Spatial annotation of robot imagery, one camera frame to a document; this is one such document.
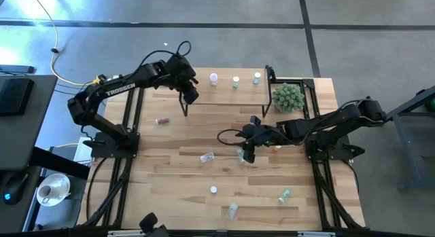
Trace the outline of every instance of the wooden table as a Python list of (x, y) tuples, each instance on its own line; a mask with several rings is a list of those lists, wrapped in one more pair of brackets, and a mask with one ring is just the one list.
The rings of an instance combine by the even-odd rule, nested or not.
[[(199, 84), (196, 90), (200, 94), (192, 105), (237, 105), (264, 106), (270, 103), (266, 69), (249, 68), (195, 68), (196, 79)], [(254, 73), (260, 73), (258, 84), (254, 84)], [(217, 85), (210, 86), (210, 74), (217, 74)], [(233, 77), (239, 77), (239, 87), (232, 87)], [(180, 103), (184, 115), (188, 115), (188, 106), (184, 101)]]
[[(319, 78), (314, 81), (320, 113), (334, 111), (337, 102), (332, 80)], [(117, 95), (107, 102), (105, 117), (113, 123), (122, 122), (126, 96), (126, 93)], [(260, 116), (259, 109), (255, 106), (192, 105), (189, 116), (184, 117), (179, 110), (178, 98), (176, 91), (164, 88), (145, 91), (139, 123), (141, 142), (128, 184), (122, 228), (138, 229), (140, 220), (154, 212), (159, 224), (165, 224), (168, 229), (321, 229), (313, 171), (303, 146), (282, 147), (277, 153), (273, 153), (271, 147), (257, 148), (254, 164), (239, 163), (237, 147), (220, 144), (216, 135), (227, 128), (241, 129), (251, 115)], [(269, 113), (262, 121), (270, 125), (303, 117), (302, 112), (282, 114), (274, 105)], [(157, 126), (155, 119), (162, 117), (170, 118), (171, 122)], [(233, 135), (225, 134), (223, 138), (235, 142)], [(214, 152), (214, 161), (202, 164), (199, 157), (209, 151)], [(107, 194), (113, 162), (108, 159), (96, 176), (90, 199), (91, 213)], [(351, 216), (364, 225), (352, 171), (342, 162), (330, 163), (338, 199)], [(90, 175), (96, 164), (92, 165)], [(210, 193), (213, 185), (217, 187), (216, 195)], [(286, 203), (280, 204), (278, 197), (285, 188), (290, 188), (292, 195)], [(239, 205), (233, 221), (225, 218), (231, 203)], [(117, 205), (115, 199), (112, 221)], [(328, 200), (326, 207), (332, 223)], [(86, 196), (82, 200), (78, 223), (85, 222), (85, 209)]]

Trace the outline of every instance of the potted plant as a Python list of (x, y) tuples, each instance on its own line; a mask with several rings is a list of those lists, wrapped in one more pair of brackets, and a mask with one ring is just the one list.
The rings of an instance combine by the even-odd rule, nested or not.
[(283, 84), (272, 93), (273, 102), (282, 113), (302, 110), (304, 97), (299, 86), (290, 84)]

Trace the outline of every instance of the black robotic arm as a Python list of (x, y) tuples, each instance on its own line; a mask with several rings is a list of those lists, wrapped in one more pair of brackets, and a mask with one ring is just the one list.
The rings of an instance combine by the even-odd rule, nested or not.
[[(307, 157), (313, 160), (334, 159), (331, 149), (346, 149), (353, 158), (364, 150), (360, 147), (341, 143), (340, 140), (350, 132), (362, 126), (381, 126), (385, 123), (385, 112), (377, 101), (367, 97), (362, 100), (349, 101), (336, 111), (318, 116), (310, 120), (297, 119), (277, 122), (276, 126), (262, 125), (260, 119), (251, 116), (250, 124), (244, 125), (236, 136), (245, 140), (239, 143), (225, 143), (218, 134), (217, 139), (226, 145), (237, 145), (244, 149), (243, 159), (254, 163), (255, 147), (271, 145), (306, 145)], [(338, 156), (335, 159), (350, 159), (348, 156)]]
[(198, 98), (194, 84), (196, 73), (190, 63), (181, 54), (174, 54), (165, 62), (147, 63), (141, 65), (135, 72), (120, 75), (119, 78), (107, 80), (100, 76), (100, 83), (89, 85), (83, 92), (68, 100), (68, 109), (73, 121), (81, 126), (91, 125), (113, 139), (117, 147), (128, 148), (134, 143), (135, 138), (129, 134), (127, 128), (121, 124), (112, 124), (104, 117), (97, 114), (100, 103), (113, 95), (121, 94), (133, 88), (155, 88), (166, 86), (175, 89), (184, 95), (184, 100), (192, 104)]

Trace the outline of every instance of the gray floor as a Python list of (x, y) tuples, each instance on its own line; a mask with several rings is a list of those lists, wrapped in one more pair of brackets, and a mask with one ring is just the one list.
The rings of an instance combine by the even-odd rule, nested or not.
[[(298, 0), (41, 0), (57, 20), (300, 24)], [(435, 0), (307, 0), (312, 24), (435, 24)], [(32, 0), (5, 0), (1, 19), (45, 19)], [(322, 77), (331, 77), (339, 103), (371, 95), (389, 111), (435, 83), (434, 31), (313, 31)], [(2, 64), (33, 65), (51, 74), (54, 31), (1, 26)], [(56, 69), (75, 81), (128, 73), (148, 52), (192, 42), (195, 67), (263, 67), (279, 76), (312, 77), (303, 29), (59, 28), (63, 50)], [(152, 60), (167, 58), (156, 55)], [(59, 90), (74, 92), (66, 88)], [(78, 140), (80, 128), (55, 93), (37, 144)], [(435, 235), (435, 191), (399, 192), (411, 180), (393, 124), (362, 128), (351, 142), (366, 153), (355, 160), (366, 224), (374, 230)]]

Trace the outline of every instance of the white mug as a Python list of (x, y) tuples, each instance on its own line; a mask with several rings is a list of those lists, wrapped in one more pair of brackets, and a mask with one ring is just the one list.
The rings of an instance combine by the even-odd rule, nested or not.
[(57, 198), (59, 191), (55, 187), (44, 185), (38, 189), (38, 196), (43, 198), (42, 203), (47, 203), (50, 199)]

